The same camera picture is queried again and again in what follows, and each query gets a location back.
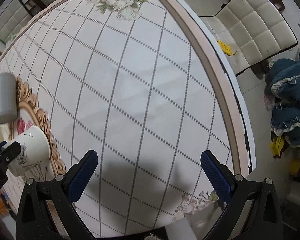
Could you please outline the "white paper cup with print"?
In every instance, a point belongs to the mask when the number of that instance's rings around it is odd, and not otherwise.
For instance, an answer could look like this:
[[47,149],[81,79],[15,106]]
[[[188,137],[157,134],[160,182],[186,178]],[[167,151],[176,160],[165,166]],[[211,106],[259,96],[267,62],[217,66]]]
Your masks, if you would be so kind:
[[51,149],[45,133],[38,126],[31,126],[2,147],[13,150],[14,159],[8,169],[15,176],[21,176],[35,165],[50,158]]

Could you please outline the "grey ribbed mug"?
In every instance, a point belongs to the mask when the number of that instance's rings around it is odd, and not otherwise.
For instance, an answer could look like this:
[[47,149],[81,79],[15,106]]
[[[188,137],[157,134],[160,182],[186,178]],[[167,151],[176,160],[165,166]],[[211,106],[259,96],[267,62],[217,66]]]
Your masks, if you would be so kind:
[[12,73],[0,73],[0,124],[14,121],[17,111],[17,84]]

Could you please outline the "blue denim clothing pile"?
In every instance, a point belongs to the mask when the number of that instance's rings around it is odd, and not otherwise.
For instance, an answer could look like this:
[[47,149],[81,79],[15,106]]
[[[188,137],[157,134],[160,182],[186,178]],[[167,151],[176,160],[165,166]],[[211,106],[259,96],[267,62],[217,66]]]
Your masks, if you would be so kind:
[[272,98],[271,131],[290,146],[300,148],[300,51],[299,58],[278,59],[266,75],[265,95]]

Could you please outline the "floral diamond pattern tablecloth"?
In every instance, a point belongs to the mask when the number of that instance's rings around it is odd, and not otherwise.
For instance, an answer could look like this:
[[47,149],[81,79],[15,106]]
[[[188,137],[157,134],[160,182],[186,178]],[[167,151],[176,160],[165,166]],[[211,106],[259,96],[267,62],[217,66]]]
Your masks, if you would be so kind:
[[94,237],[159,237],[216,195],[200,166],[210,150],[232,172],[256,167],[247,108],[217,42],[183,0],[57,0],[0,57],[17,80],[18,117],[4,140],[38,126],[49,159],[4,192],[52,180],[95,150],[74,208]]

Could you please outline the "yellow object on chair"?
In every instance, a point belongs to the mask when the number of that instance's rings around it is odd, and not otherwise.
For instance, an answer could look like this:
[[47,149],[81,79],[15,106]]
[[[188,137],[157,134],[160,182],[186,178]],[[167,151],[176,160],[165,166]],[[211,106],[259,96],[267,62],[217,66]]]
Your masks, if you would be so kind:
[[232,48],[228,44],[222,42],[221,40],[217,40],[217,43],[219,44],[223,53],[225,53],[226,55],[232,56],[232,55],[236,54],[236,51],[233,51]]

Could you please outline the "white padded chair left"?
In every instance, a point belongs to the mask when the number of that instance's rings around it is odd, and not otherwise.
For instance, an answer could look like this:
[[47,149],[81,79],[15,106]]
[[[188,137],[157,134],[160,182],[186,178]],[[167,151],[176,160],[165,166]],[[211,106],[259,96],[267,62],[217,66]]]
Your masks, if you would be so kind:
[[13,35],[25,27],[33,15],[22,0],[12,0],[0,14],[0,41],[6,44]]

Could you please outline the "white padded chair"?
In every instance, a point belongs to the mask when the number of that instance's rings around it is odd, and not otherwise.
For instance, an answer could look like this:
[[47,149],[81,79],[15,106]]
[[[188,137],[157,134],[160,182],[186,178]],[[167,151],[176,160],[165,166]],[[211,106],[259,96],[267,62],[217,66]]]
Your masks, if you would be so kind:
[[13,35],[25,27],[33,15],[22,0],[12,0],[0,14],[0,41],[6,44]]
[[216,40],[229,45],[235,75],[298,44],[291,27],[270,0],[231,0],[214,16],[202,17]]

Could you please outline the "white padded chair right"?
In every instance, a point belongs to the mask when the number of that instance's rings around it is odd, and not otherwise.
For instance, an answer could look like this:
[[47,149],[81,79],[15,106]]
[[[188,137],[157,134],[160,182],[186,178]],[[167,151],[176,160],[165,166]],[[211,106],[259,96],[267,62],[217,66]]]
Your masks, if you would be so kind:
[[216,40],[229,45],[235,75],[298,44],[291,27],[270,0],[231,0],[214,16],[202,17]]

